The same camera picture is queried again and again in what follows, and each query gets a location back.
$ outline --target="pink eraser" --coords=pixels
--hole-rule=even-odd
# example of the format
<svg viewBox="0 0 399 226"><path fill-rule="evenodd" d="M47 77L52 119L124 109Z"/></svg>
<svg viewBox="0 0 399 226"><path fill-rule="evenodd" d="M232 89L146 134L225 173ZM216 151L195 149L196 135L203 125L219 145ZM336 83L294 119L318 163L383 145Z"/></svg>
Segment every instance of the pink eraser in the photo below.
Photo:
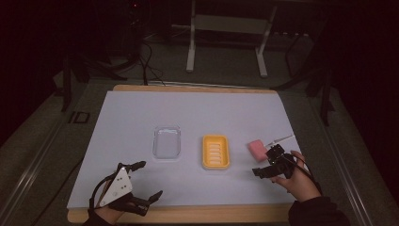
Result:
<svg viewBox="0 0 399 226"><path fill-rule="evenodd" d="M262 162L267 159L267 149L259 139L250 142L248 148L256 161Z"/></svg>

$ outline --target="metal stand leg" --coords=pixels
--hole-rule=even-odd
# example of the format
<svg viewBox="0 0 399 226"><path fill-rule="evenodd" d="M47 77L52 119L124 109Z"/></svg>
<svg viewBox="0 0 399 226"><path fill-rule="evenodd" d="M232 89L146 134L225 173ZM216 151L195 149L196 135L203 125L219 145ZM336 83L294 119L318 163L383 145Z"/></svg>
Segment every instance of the metal stand leg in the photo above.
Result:
<svg viewBox="0 0 399 226"><path fill-rule="evenodd" d="M266 45L267 39L269 38L270 29L272 27L272 23L273 23L275 15L276 15L276 11L277 11L277 6L273 6L269 20L266 24L266 27L264 28L262 43L259 47L255 48L255 54L256 54L256 58L258 60L259 73L260 73L261 77L267 77L267 70L266 70L266 66L264 64L264 58L263 58L263 50Z"/></svg>
<svg viewBox="0 0 399 226"><path fill-rule="evenodd" d="M196 56L196 43L195 43L195 33L196 33L196 1L191 1L191 27L190 27L190 47L188 48L188 58L187 66L185 70L188 73L194 71L194 60Z"/></svg>

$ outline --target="black sleeve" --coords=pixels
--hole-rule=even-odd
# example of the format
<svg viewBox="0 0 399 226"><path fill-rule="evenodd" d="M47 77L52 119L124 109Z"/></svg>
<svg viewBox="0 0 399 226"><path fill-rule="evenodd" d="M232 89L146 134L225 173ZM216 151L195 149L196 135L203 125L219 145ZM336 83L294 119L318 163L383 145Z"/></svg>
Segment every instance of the black sleeve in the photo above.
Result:
<svg viewBox="0 0 399 226"><path fill-rule="evenodd" d="M82 226L113 226L100 218L94 210L88 210L88 220Z"/></svg>
<svg viewBox="0 0 399 226"><path fill-rule="evenodd" d="M305 202L295 201L288 213L291 226L349 226L346 215L337 209L329 197L317 197Z"/></svg>

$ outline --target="person's hand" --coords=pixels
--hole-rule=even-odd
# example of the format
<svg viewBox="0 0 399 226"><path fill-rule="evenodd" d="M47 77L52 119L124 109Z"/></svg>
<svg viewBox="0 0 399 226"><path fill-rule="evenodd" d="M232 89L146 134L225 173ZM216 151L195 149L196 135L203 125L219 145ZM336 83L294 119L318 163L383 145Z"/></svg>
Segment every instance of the person's hand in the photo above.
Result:
<svg viewBox="0 0 399 226"><path fill-rule="evenodd" d="M107 181L104 189L103 189L103 193L97 203L97 207L100 206L100 200L103 198L103 196L105 195L105 191L106 188L109 186L109 182ZM102 219L104 219L106 222L108 222L109 224L115 225L118 221L118 219L123 215L123 211L118 211L118 210L114 210L108 207L108 205L102 207L102 208L97 208L94 210L94 212Z"/></svg>
<svg viewBox="0 0 399 226"><path fill-rule="evenodd" d="M304 169L305 157L297 151L291 151L291 154L296 157L297 165ZM294 169L290 179L276 176L270 180L285 187L299 202L322 196L313 181L298 168Z"/></svg>

